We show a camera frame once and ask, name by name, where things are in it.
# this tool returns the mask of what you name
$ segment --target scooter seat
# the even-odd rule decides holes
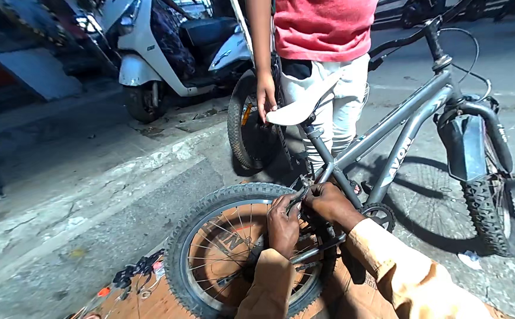
[[[342,77],[341,70],[327,76],[325,80],[311,85],[297,101],[281,107],[277,111],[268,112],[265,120],[281,126],[294,126],[303,123],[315,110],[318,101],[336,85],[340,77]]]
[[[236,19],[230,17],[187,20],[180,25],[179,35],[183,44],[189,47],[203,47],[224,43],[234,34],[236,25]]]

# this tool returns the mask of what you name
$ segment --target bicycle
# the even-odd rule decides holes
[[[370,52],[373,60],[369,69],[375,70],[387,54],[376,56],[385,50],[425,38],[434,60],[435,75],[336,158],[319,138],[322,131],[311,123],[321,98],[338,81],[339,74],[311,86],[302,99],[269,112],[267,120],[277,126],[300,124],[325,162],[315,172],[313,182],[325,182],[333,176],[359,212],[391,232],[395,226],[394,212],[382,204],[382,199],[420,126],[435,114],[433,120],[446,148],[449,175],[461,183],[478,235],[493,253],[515,257],[515,210],[506,185],[512,178],[513,163],[504,127],[498,120],[498,103],[488,96],[489,80],[473,73],[472,66],[465,70],[467,75],[480,78],[488,88],[481,97],[463,95],[452,77],[453,68],[461,68],[438,43],[440,31],[460,31],[440,29],[440,25],[458,14],[469,1],[462,0],[443,16],[427,21],[412,36],[389,41]],[[473,40],[477,58],[478,42]],[[436,112],[440,109],[443,112],[439,115]],[[360,160],[401,125],[404,127],[377,182],[372,186],[362,183],[368,193],[367,201],[362,203],[342,168]],[[169,238],[165,260],[169,287],[186,309],[204,318],[235,315],[253,280],[252,270],[259,253],[267,247],[265,213],[272,200],[295,191],[269,183],[233,185],[207,195],[190,209]],[[320,295],[322,283],[335,266],[336,246],[346,238],[346,234],[336,233],[330,224],[306,210],[300,219],[301,235],[290,260],[298,273],[288,317],[303,311]]]

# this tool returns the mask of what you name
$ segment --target road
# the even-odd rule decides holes
[[[515,17],[499,25],[490,20],[456,25],[469,29],[481,44],[473,71],[493,82],[515,160]],[[414,31],[376,31],[373,47]],[[474,47],[468,38],[445,32],[441,42],[455,62],[470,65]],[[372,90],[359,132],[431,78],[431,64],[422,40],[398,50],[371,73]],[[469,78],[462,89],[483,92],[484,85]],[[0,318],[62,317],[77,311],[114,272],[169,236],[182,212],[204,194],[242,179],[290,184],[297,173],[286,173],[282,155],[261,172],[233,168],[223,123],[227,100],[205,109],[185,109],[182,112],[189,113],[178,112],[168,123],[162,119],[149,126],[131,123],[120,100],[114,95],[80,106],[74,106],[77,101],[55,108],[36,105],[29,111],[59,113],[5,131],[4,123],[22,116],[2,116],[0,176],[8,199],[0,202]],[[193,120],[210,110],[220,112]],[[201,121],[193,125],[207,128],[192,134],[178,129],[185,120]],[[291,148],[298,148],[294,128],[288,132]],[[348,175],[373,182],[397,134]],[[3,141],[20,151],[13,152]],[[5,149],[11,153],[2,154]],[[483,270],[475,271],[456,257],[482,248],[474,238],[460,185],[448,177],[445,163],[436,128],[428,121],[389,191],[398,220],[394,234],[445,265],[457,284],[515,316],[515,259],[484,256]],[[34,193],[41,204],[27,208],[35,206],[28,204],[35,202]]]
[[[491,19],[477,22],[459,22],[446,27],[460,27],[470,31],[480,45],[480,56],[473,72],[492,80],[494,95],[506,106],[515,106],[515,16],[501,24]],[[410,36],[417,29],[392,29],[372,34],[372,47]],[[444,51],[453,57],[453,62],[468,68],[474,60],[474,42],[460,32],[444,31],[440,36]],[[426,82],[433,75],[430,51],[424,39],[401,48],[386,58],[380,68],[370,74],[372,85],[386,89],[412,90]],[[468,77],[461,85],[465,92],[481,93],[485,85],[480,80]]]
[[[453,26],[469,30],[480,43],[480,57],[473,71],[489,78],[495,98],[501,102],[501,121],[506,126],[515,160],[515,16],[495,25],[490,19]],[[384,41],[405,37],[415,30],[385,30],[372,35],[372,47]],[[453,61],[463,68],[474,59],[472,41],[462,33],[444,32],[441,43]],[[390,55],[370,74],[367,108],[360,128],[369,127],[389,112],[381,107],[395,105],[432,76],[431,54],[426,42],[402,48]],[[480,81],[469,78],[461,84],[464,92],[484,92]],[[393,136],[363,159],[353,172],[364,179],[377,177],[375,167],[387,157]],[[394,234],[405,243],[432,257],[449,269],[453,280],[483,301],[515,316],[515,259],[482,257],[482,271],[464,265],[456,253],[480,250],[465,211],[459,184],[444,171],[445,151],[431,121],[425,123],[410,148],[400,173],[389,191],[399,226]]]

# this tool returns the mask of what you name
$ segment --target white scooter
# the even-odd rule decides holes
[[[244,39],[245,21],[235,18],[187,20],[179,35],[196,61],[196,73],[181,80],[155,40],[151,14],[157,0],[109,0],[101,8],[100,23],[108,39],[117,37],[122,56],[119,83],[128,96],[126,107],[143,123],[165,112],[162,97],[172,89],[192,97],[215,87],[234,86],[253,67],[250,47]]]

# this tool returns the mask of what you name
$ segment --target mechanic's hand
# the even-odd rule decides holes
[[[265,114],[277,110],[275,83],[269,70],[258,72],[257,76],[257,110],[261,120],[265,123]]]
[[[358,213],[338,187],[330,182],[312,185],[310,192],[303,200],[303,205],[311,208],[331,224],[339,225],[346,233],[366,218]]]
[[[271,209],[267,212],[269,247],[277,250],[287,259],[293,256],[293,248],[299,239],[297,215],[301,209],[301,203],[297,203],[291,208],[289,216],[285,214],[290,200],[295,196],[295,194],[282,195],[273,201]]]

